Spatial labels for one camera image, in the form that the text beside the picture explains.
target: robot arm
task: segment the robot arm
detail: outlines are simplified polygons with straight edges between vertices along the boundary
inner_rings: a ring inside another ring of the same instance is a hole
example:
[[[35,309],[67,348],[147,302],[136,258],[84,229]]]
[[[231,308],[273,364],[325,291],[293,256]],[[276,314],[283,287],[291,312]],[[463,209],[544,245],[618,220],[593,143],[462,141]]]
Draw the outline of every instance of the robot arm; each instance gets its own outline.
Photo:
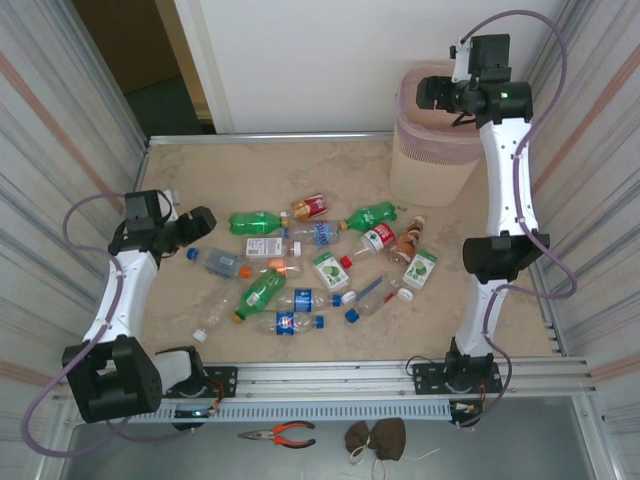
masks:
[[[197,207],[178,216],[170,192],[125,196],[126,219],[109,245],[122,266],[123,290],[108,329],[91,352],[67,375],[82,418],[97,422],[158,409],[162,395],[177,383],[202,384],[202,363],[193,347],[173,349],[150,359],[138,342],[147,295],[167,254],[211,232],[211,211]],[[96,318],[83,343],[68,347],[67,365],[98,334],[116,295],[113,265]],[[115,369],[104,371],[113,363]]]
[[[491,296],[498,286],[513,282],[542,252],[526,236],[516,213],[513,159],[516,147],[531,127],[533,101],[528,83],[510,81],[509,35],[476,36],[464,43],[458,40],[450,52],[456,60],[453,75],[423,79],[416,102],[420,108],[458,114],[454,126],[462,118],[473,116],[487,159],[487,236],[464,242],[465,269],[474,276],[471,296],[445,360],[447,384],[456,391],[468,391],[497,371],[492,348],[485,340],[484,317]],[[538,233],[533,212],[527,146],[520,156],[517,174],[524,221],[548,246],[549,236]],[[491,309],[486,325],[489,338],[493,338],[506,293],[498,292]]]

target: pliers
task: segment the pliers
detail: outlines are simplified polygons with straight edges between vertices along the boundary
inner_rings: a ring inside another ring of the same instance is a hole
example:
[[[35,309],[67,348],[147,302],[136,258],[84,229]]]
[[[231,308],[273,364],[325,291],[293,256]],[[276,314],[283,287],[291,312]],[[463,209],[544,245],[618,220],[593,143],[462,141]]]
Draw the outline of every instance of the pliers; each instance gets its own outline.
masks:
[[[271,430],[254,430],[253,432],[239,433],[240,438],[248,438],[250,440],[273,440],[276,445],[282,445],[287,448],[307,448],[311,445],[315,445],[315,439],[305,440],[304,442],[292,442],[284,437],[281,437],[280,433],[290,428],[301,427],[314,429],[316,426],[313,423],[305,422],[303,420],[295,420],[293,422],[283,423],[282,425],[276,425]]]

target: blue label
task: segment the blue label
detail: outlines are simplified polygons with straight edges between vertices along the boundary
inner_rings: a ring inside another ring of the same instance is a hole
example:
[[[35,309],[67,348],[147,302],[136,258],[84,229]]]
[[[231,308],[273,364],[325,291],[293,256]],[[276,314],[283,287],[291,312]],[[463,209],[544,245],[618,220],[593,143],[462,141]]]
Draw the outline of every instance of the blue label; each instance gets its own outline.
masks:
[[[293,297],[293,310],[295,312],[311,311],[311,289],[310,288],[296,288],[295,295]]]
[[[325,222],[318,222],[313,226],[313,235],[316,238],[316,245],[325,247],[329,245],[329,225]]]
[[[276,313],[276,334],[293,335],[293,312]]]
[[[378,285],[380,285],[382,283],[382,277],[378,277],[376,278],[371,285],[369,285],[367,288],[365,288],[364,290],[362,290],[357,296],[356,296],[356,301],[360,301],[360,299],[362,297],[364,297],[365,295],[367,295],[369,292],[371,292],[371,290],[373,290],[374,288],[376,288]]]

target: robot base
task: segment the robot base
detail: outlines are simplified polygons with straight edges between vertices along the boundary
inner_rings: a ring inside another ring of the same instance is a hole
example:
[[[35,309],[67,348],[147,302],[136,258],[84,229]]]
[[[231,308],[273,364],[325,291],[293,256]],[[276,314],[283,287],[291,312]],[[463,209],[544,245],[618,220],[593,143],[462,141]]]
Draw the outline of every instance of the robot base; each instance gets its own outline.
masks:
[[[462,355],[451,341],[444,362],[415,363],[413,383],[416,395],[480,394],[484,383],[486,393],[499,393],[502,379],[493,354],[486,357]]]

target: white wall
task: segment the white wall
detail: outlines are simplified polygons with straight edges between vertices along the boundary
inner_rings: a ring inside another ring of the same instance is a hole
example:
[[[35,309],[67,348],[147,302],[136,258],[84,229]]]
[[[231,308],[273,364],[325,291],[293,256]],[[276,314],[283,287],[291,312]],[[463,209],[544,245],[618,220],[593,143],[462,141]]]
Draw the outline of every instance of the white wall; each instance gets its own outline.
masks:
[[[176,0],[220,133],[391,130],[394,94],[413,65],[486,17],[530,8],[555,19],[563,0]],[[549,35],[532,18],[512,34],[515,79]]]

